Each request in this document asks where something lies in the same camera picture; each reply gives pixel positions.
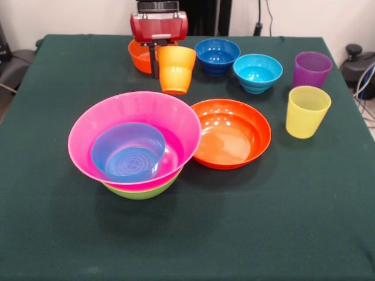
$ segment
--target bowl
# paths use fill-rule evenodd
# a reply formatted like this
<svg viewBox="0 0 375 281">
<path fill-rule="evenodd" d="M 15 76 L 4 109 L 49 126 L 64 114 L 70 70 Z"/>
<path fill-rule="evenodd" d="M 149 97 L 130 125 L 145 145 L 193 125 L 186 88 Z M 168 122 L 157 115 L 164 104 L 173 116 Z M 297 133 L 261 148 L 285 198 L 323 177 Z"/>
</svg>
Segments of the bowl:
<svg viewBox="0 0 375 281">
<path fill-rule="evenodd" d="M 94 141 L 107 129 L 125 122 L 154 126 L 165 138 L 159 172 L 153 179 L 122 183 L 106 179 L 91 159 Z M 74 123 L 68 137 L 73 164 L 85 175 L 115 188 L 142 190 L 165 184 L 192 158 L 200 142 L 197 115 L 180 99 L 159 92 L 127 92 L 93 105 Z"/>
<path fill-rule="evenodd" d="M 121 197 L 124 197 L 124 198 L 127 198 L 127 199 L 133 199 L 133 200 L 144 200 L 144 199 L 149 199 L 149 198 L 152 198 L 152 197 L 155 197 L 159 194 L 161 194 L 162 192 L 164 192 L 168 187 L 170 187 L 172 185 L 172 183 L 175 182 L 175 180 L 177 179 L 178 177 L 178 174 L 175 175 L 170 181 L 167 181 L 165 184 L 162 184 L 160 186 L 156 186 L 152 189 L 146 189 L 146 190 L 142 190 L 142 191 L 132 191 L 132 190 L 123 190 L 123 189 L 118 189 L 118 188 L 115 188 L 107 183 L 103 183 L 103 185 L 108 188 L 109 190 L 111 190 L 113 193 L 121 196 Z"/>
<path fill-rule="evenodd" d="M 202 126 L 194 158 L 219 170 L 244 166 L 262 155 L 271 142 L 271 127 L 255 108 L 235 100 L 205 100 L 192 105 Z"/>
<path fill-rule="evenodd" d="M 155 127 L 139 122 L 113 126 L 94 142 L 91 159 L 111 181 L 132 183 L 157 174 L 165 139 Z"/>
<path fill-rule="evenodd" d="M 264 54 L 246 54 L 234 62 L 233 70 L 245 91 L 261 94 L 280 78 L 282 65 Z"/>
<path fill-rule="evenodd" d="M 199 42 L 195 46 L 195 51 L 202 67 L 212 75 L 222 75 L 227 72 L 241 54 L 237 44 L 219 38 Z"/>
<path fill-rule="evenodd" d="M 177 42 L 168 44 L 168 46 L 177 46 Z M 158 50 L 160 45 L 155 47 L 155 58 L 158 60 Z M 141 46 L 134 39 L 128 45 L 128 51 L 134 66 L 141 72 L 151 74 L 151 59 L 148 46 Z"/>
</svg>

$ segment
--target cup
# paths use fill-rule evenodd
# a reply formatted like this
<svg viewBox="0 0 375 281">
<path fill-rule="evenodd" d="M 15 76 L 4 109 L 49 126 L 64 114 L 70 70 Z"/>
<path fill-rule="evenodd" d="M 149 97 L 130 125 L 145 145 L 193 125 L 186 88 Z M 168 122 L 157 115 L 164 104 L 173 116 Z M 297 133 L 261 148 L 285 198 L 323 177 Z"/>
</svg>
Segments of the cup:
<svg viewBox="0 0 375 281">
<path fill-rule="evenodd" d="M 298 139 L 312 137 L 324 116 L 331 99 L 323 90 L 311 86 L 299 86 L 289 93 L 287 131 Z"/>
<path fill-rule="evenodd" d="M 322 88 L 332 61 L 328 56 L 317 52 L 303 52 L 295 57 L 293 88 L 308 85 Z"/>
<path fill-rule="evenodd" d="M 167 94 L 186 94 L 192 80 L 196 52 L 181 46 L 161 47 L 159 78 L 162 91 Z"/>
</svg>

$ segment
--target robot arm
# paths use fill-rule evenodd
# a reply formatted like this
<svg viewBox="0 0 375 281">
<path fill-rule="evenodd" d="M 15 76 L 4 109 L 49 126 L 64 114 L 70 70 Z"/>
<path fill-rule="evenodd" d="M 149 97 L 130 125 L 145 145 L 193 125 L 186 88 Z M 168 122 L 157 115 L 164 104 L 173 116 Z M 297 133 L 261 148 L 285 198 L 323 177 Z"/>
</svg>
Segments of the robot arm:
<svg viewBox="0 0 375 281">
<path fill-rule="evenodd" d="M 159 78 L 155 46 L 184 40 L 188 33 L 188 18 L 179 10 L 178 1 L 137 0 L 137 10 L 130 16 L 134 40 L 149 47 L 152 75 Z"/>
</svg>

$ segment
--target orange bowl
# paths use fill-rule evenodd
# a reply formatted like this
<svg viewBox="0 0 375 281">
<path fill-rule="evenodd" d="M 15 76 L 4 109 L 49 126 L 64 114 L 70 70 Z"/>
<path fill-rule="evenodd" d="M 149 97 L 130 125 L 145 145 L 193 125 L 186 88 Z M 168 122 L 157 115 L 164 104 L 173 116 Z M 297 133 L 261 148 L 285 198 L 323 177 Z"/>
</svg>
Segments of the orange bowl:
<svg viewBox="0 0 375 281">
<path fill-rule="evenodd" d="M 202 126 L 194 158 L 219 170 L 244 166 L 262 155 L 271 142 L 271 127 L 255 108 L 234 100 L 215 99 L 192 105 Z"/>
<path fill-rule="evenodd" d="M 168 44 L 168 46 L 177 46 L 177 42 L 173 42 Z M 158 60 L 158 50 L 160 46 L 156 46 L 155 48 L 155 57 Z M 150 60 L 150 53 L 147 46 L 141 46 L 138 42 L 134 39 L 130 41 L 128 45 L 128 51 L 131 56 L 131 59 L 135 65 L 135 67 L 140 70 L 141 72 L 151 74 L 151 60 Z"/>
</svg>

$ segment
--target dark blue bowl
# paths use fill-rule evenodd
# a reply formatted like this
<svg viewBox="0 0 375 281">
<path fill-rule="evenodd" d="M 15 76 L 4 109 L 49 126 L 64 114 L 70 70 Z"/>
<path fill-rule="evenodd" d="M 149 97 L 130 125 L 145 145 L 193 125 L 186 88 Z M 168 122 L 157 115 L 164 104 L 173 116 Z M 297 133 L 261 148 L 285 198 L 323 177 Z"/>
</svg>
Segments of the dark blue bowl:
<svg viewBox="0 0 375 281">
<path fill-rule="evenodd" d="M 221 38 L 203 40 L 195 46 L 195 51 L 203 68 L 212 75 L 227 72 L 241 54 L 237 44 Z"/>
</svg>

